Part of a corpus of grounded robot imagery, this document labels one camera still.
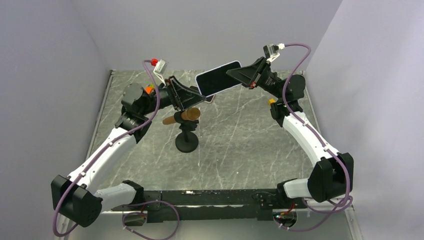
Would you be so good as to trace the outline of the phone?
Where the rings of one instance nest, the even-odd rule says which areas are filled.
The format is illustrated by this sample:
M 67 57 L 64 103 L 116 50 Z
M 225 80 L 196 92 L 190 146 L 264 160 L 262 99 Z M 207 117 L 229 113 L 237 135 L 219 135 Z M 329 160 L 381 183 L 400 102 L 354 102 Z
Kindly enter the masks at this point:
M 211 97 L 240 85 L 239 81 L 227 74 L 228 70 L 240 67 L 241 63 L 234 60 L 196 75 L 195 82 L 200 94 L 205 97 Z
M 208 96 L 205 98 L 204 102 L 210 104 L 214 101 L 214 98 L 215 98 L 214 95 Z

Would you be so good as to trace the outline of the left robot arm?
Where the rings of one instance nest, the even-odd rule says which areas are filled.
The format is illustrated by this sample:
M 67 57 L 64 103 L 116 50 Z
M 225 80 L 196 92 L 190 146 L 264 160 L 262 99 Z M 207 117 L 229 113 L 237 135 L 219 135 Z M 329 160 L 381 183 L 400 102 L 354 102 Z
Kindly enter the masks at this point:
M 195 120 L 194 106 L 205 101 L 194 87 L 187 87 L 174 76 L 147 91 L 138 83 L 127 85 L 122 93 L 121 116 L 100 147 L 67 176 L 57 175 L 51 182 L 55 214 L 81 227 L 90 226 L 103 211 L 126 205 L 131 210 L 144 203 L 143 187 L 126 180 L 116 187 L 100 189 L 104 178 L 123 155 L 146 135 L 158 110 L 173 106 L 180 120 Z

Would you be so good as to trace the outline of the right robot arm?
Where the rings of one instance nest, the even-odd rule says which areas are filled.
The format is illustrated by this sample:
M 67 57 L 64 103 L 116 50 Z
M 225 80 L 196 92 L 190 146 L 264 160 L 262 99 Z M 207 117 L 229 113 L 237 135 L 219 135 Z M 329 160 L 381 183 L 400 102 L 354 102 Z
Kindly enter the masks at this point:
M 305 78 L 292 73 L 281 79 L 271 71 L 271 64 L 264 57 L 252 65 L 227 70 L 226 74 L 243 87 L 259 87 L 277 98 L 270 103 L 271 117 L 294 137 L 313 167 L 307 178 L 279 183 L 276 203 L 288 208 L 298 198 L 321 203 L 342 195 L 347 197 L 353 188 L 353 157 L 338 151 L 311 125 L 299 104 L 305 96 Z

